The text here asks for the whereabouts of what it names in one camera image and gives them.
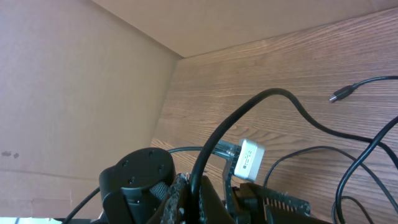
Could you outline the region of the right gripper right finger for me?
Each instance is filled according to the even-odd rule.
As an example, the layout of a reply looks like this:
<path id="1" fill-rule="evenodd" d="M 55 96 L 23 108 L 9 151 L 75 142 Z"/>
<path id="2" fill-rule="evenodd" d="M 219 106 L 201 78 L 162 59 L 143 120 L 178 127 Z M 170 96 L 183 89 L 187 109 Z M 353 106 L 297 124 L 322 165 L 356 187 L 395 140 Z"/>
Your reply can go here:
<path id="1" fill-rule="evenodd" d="M 207 176 L 201 178 L 199 223 L 235 224 Z"/>

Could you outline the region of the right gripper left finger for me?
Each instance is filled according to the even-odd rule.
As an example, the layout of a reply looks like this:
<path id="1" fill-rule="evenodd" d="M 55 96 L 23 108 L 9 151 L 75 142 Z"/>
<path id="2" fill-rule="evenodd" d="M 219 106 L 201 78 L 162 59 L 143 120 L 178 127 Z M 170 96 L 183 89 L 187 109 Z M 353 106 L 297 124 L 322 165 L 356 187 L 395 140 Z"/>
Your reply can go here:
<path id="1" fill-rule="evenodd" d="M 181 224 L 186 223 L 188 179 L 185 174 L 177 174 L 169 187 L 166 197 L 147 224 Z"/>

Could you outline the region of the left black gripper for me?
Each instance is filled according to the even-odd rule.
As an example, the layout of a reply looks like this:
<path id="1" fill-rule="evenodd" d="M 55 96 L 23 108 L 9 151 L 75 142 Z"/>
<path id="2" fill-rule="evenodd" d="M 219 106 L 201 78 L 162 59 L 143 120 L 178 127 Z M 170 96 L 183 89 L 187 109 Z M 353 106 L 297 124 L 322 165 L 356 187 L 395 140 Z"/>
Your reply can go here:
<path id="1" fill-rule="evenodd" d="M 253 183 L 233 187 L 233 219 L 236 223 L 324 223 L 311 216 L 307 201 Z"/>

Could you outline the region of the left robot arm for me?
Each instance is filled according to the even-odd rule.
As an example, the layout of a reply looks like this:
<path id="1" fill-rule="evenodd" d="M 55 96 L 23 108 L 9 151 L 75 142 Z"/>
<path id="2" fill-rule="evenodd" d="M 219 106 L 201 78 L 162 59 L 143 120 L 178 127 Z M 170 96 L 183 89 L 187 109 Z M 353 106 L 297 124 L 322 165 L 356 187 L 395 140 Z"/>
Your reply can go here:
<path id="1" fill-rule="evenodd" d="M 97 223 L 321 223 L 311 216 L 307 201 L 253 183 L 232 187 L 236 160 L 227 157 L 224 199 L 203 176 L 197 209 L 190 210 L 188 177 L 176 173 L 171 152 L 157 147 L 140 149 L 102 171 L 98 188 L 63 222 L 71 223 L 100 194 L 103 214 Z"/>

